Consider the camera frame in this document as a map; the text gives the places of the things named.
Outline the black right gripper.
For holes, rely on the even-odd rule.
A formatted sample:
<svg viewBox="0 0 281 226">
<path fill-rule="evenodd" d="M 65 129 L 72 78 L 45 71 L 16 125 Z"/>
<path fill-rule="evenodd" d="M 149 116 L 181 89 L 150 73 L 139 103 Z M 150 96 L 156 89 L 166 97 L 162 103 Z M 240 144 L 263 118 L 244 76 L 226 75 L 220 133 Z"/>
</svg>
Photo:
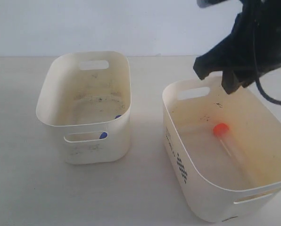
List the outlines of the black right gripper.
<svg viewBox="0 0 281 226">
<path fill-rule="evenodd" d="M 222 71 L 222 88 L 229 95 L 257 73 L 281 67 L 281 0 L 244 0 L 231 33 L 195 59 L 200 80 Z"/>
</svg>

